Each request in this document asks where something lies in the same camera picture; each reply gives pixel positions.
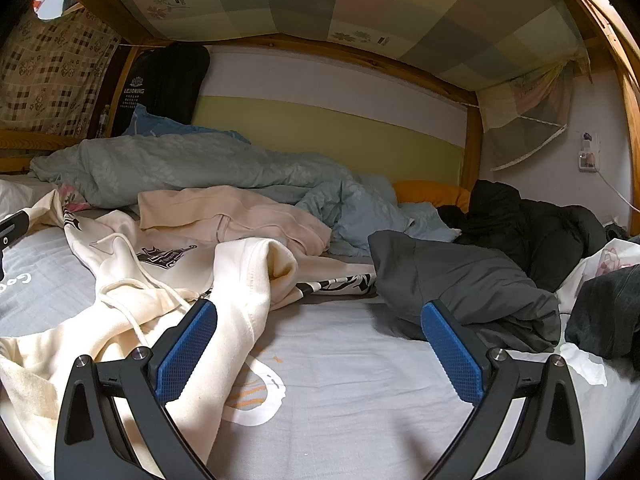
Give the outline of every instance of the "checkered curtain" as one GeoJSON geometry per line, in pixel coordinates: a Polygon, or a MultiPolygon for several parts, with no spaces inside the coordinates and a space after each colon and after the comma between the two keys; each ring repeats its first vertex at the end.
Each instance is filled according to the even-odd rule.
{"type": "Polygon", "coordinates": [[[0,52],[0,129],[84,139],[119,42],[86,9],[43,21],[30,7],[0,52]]]}
{"type": "Polygon", "coordinates": [[[563,0],[121,0],[151,34],[212,41],[281,32],[398,59],[468,90],[586,49],[563,0]]]}
{"type": "Polygon", "coordinates": [[[477,92],[482,154],[492,171],[525,160],[566,130],[573,76],[574,64],[561,62],[477,92]]]}

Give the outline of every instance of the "screw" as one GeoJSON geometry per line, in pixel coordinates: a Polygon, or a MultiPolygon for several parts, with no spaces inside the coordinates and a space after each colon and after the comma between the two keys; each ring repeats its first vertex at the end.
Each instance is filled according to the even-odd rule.
{"type": "Polygon", "coordinates": [[[504,361],[507,358],[507,351],[503,348],[491,348],[489,355],[494,361],[504,361]]]}
{"type": "Polygon", "coordinates": [[[558,354],[553,354],[549,360],[551,361],[551,364],[555,365],[555,366],[564,366],[566,364],[566,361],[564,360],[564,358],[561,355],[558,354]]]}
{"type": "Polygon", "coordinates": [[[82,368],[84,366],[87,366],[90,360],[91,360],[90,356],[86,354],[82,354],[81,356],[76,358],[74,364],[76,365],[76,367],[82,368]]]}
{"type": "Polygon", "coordinates": [[[139,346],[131,351],[131,357],[133,357],[136,361],[140,361],[146,358],[146,356],[148,355],[149,348],[147,348],[146,346],[139,346]]]}

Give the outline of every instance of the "blanket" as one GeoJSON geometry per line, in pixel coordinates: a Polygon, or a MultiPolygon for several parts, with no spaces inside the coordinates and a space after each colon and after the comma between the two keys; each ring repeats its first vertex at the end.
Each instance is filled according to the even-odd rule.
{"type": "Polygon", "coordinates": [[[333,254],[369,255],[367,236],[380,229],[410,229],[415,238],[443,242],[458,235],[433,207],[405,213],[324,155],[272,152],[218,133],[85,140],[35,157],[31,171],[40,180],[71,184],[101,208],[129,206],[140,192],[158,189],[270,188],[273,200],[297,198],[295,205],[332,228],[333,254]]]}

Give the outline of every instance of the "gray bed sheet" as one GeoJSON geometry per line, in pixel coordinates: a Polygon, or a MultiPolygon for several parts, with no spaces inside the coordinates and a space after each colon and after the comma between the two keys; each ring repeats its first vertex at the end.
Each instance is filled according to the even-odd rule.
{"type": "MultiPolygon", "coordinates": [[[[18,241],[3,262],[2,336],[47,330],[94,301],[94,277],[58,228],[18,241]]],[[[259,425],[222,421],[207,462],[219,480],[422,478],[470,413],[430,345],[405,339],[377,297],[312,296],[274,311],[252,357],[267,373],[244,367],[226,405],[259,408],[271,395],[267,382],[285,396],[259,425]]],[[[640,381],[630,362],[606,362],[606,375],[607,386],[591,386],[572,370],[587,480],[606,469],[640,416],[640,381]]],[[[518,412],[514,401],[483,472],[497,464],[518,412]]]]}

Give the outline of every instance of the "wooden beam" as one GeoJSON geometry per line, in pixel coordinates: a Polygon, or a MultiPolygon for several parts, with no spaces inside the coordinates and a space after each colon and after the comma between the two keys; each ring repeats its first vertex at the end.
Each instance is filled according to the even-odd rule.
{"type": "Polygon", "coordinates": [[[482,117],[480,108],[469,106],[466,109],[465,156],[460,175],[460,187],[471,191],[480,175],[480,157],[482,155],[482,117]]]}
{"type": "Polygon", "coordinates": [[[329,57],[409,81],[462,104],[472,104],[476,99],[474,92],[459,88],[419,68],[379,54],[360,50],[359,48],[329,43],[328,41],[304,40],[287,34],[268,34],[265,36],[239,38],[237,40],[211,41],[204,44],[260,46],[329,57]]]}
{"type": "Polygon", "coordinates": [[[109,121],[107,122],[105,137],[111,137],[111,130],[113,129],[113,121],[116,118],[116,110],[118,109],[120,95],[122,94],[124,85],[127,82],[127,76],[129,76],[129,71],[131,70],[133,62],[138,56],[139,50],[140,48],[138,46],[131,47],[131,50],[129,50],[129,54],[127,55],[127,60],[124,62],[124,66],[122,67],[122,72],[120,72],[120,78],[118,78],[118,84],[116,85],[116,89],[113,92],[111,105],[109,106],[109,121]]]}
{"type": "Polygon", "coordinates": [[[16,173],[18,171],[29,171],[29,163],[32,157],[25,158],[0,158],[0,173],[16,173]]]}
{"type": "Polygon", "coordinates": [[[594,68],[596,69],[596,71],[601,70],[603,68],[608,68],[608,65],[607,65],[608,59],[606,56],[603,56],[601,52],[598,52],[597,49],[592,50],[591,48],[589,48],[590,46],[594,47],[596,45],[596,41],[594,41],[593,38],[595,38],[598,43],[601,43],[602,45],[604,45],[608,50],[610,58],[613,60],[613,64],[610,67],[611,69],[615,69],[616,64],[621,64],[622,66],[626,66],[626,68],[631,73],[633,73],[633,70],[631,69],[631,65],[629,65],[630,60],[626,58],[626,55],[623,57],[620,56],[621,52],[624,53],[623,46],[619,42],[616,42],[617,43],[616,45],[612,43],[611,38],[607,36],[607,33],[606,33],[606,28],[607,28],[606,21],[605,22],[601,21],[597,17],[597,14],[600,14],[599,11],[593,8],[593,6],[591,6],[590,4],[587,4],[586,1],[587,0],[564,0],[569,11],[574,17],[574,20],[577,23],[580,23],[580,27],[579,27],[580,33],[582,34],[583,38],[585,38],[585,35],[588,33],[585,23],[591,24],[589,37],[585,38],[587,39],[587,41],[585,42],[585,45],[588,47],[588,53],[590,54],[590,56],[591,54],[595,54],[594,68]]]}
{"type": "MultiPolygon", "coordinates": [[[[634,92],[633,85],[629,76],[620,68],[616,69],[618,81],[622,90],[622,99],[625,104],[626,122],[629,128],[629,141],[631,145],[631,160],[633,181],[633,200],[632,203],[638,207],[640,205],[640,108],[638,108],[638,99],[634,92]]],[[[640,214],[631,210],[631,227],[629,233],[632,236],[640,234],[640,214]]]]}
{"type": "Polygon", "coordinates": [[[78,0],[129,43],[153,44],[153,37],[120,0],[78,0]]]}
{"type": "Polygon", "coordinates": [[[36,132],[16,132],[0,130],[0,149],[2,150],[50,150],[55,152],[80,142],[73,137],[62,137],[36,132]]]}

